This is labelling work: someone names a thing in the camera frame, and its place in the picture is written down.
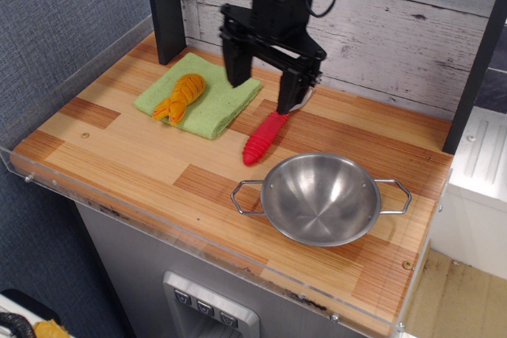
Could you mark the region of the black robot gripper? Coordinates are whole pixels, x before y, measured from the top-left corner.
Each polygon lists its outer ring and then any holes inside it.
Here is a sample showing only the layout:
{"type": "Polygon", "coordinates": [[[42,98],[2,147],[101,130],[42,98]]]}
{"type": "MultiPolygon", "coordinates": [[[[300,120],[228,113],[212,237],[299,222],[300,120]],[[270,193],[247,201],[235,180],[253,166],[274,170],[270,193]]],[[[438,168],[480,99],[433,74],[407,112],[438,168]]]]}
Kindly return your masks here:
{"type": "Polygon", "coordinates": [[[227,79],[238,87],[251,77],[254,57],[283,71],[277,112],[302,108],[320,82],[326,52],[307,33],[310,17],[324,17],[313,0],[252,0],[250,8],[224,4],[220,28],[227,79]]]}

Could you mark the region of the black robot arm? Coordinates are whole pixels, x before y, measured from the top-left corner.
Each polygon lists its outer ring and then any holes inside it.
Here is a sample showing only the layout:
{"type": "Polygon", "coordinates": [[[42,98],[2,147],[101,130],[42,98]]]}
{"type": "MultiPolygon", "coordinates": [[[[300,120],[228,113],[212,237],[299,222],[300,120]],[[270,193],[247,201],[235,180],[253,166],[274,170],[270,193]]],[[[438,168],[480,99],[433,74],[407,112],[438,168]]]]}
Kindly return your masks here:
{"type": "Polygon", "coordinates": [[[220,35],[227,79],[234,87],[251,76],[252,61],[281,71],[277,111],[281,115],[304,105],[321,74],[326,52],[307,32],[318,14],[313,0],[253,0],[249,8],[225,4],[220,35]]]}

